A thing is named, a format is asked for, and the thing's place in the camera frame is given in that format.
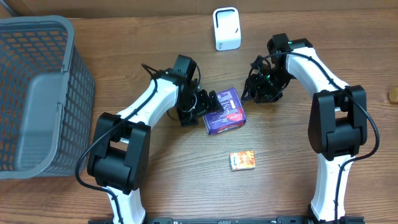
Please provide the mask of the red Carefree pad pack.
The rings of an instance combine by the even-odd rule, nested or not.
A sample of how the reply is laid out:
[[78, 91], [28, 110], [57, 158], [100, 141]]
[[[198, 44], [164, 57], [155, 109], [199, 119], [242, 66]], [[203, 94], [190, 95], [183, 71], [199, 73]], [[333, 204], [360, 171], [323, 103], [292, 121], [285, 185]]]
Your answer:
[[219, 134], [243, 126], [247, 117], [235, 87], [220, 91], [216, 95], [223, 110], [204, 116], [203, 120], [208, 134]]

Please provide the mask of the Kleenex tissue pack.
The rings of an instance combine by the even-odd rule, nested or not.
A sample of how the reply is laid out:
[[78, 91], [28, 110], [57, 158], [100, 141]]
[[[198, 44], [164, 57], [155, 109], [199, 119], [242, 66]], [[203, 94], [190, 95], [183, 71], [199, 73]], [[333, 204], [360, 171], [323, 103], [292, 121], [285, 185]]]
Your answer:
[[232, 152], [229, 154], [229, 163], [232, 171], [255, 169], [256, 160], [254, 151]]

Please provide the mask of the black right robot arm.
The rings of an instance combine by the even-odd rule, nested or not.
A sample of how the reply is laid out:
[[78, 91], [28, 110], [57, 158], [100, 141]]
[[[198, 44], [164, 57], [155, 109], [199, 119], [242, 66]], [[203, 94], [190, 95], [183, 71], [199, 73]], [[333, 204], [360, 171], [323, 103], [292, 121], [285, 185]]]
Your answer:
[[258, 55], [244, 85], [242, 101], [274, 103], [296, 79], [312, 97], [308, 140], [317, 154], [317, 182], [308, 206], [307, 223], [364, 223], [348, 217], [344, 199], [350, 161], [366, 143], [366, 92], [336, 77], [306, 39], [276, 34], [267, 43], [268, 56]]

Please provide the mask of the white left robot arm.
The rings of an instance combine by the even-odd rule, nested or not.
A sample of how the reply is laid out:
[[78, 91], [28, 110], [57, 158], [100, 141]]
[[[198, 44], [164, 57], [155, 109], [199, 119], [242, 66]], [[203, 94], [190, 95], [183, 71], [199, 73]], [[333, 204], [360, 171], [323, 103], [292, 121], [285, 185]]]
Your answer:
[[200, 79], [193, 76], [200, 69], [192, 58], [178, 55], [165, 70], [143, 68], [150, 75], [147, 90], [126, 109], [98, 118], [86, 152], [93, 189], [106, 192], [111, 202], [113, 217], [107, 223], [146, 221], [139, 189], [148, 168], [151, 131], [163, 114], [175, 108], [181, 126], [190, 126], [221, 110], [216, 93], [200, 89]]

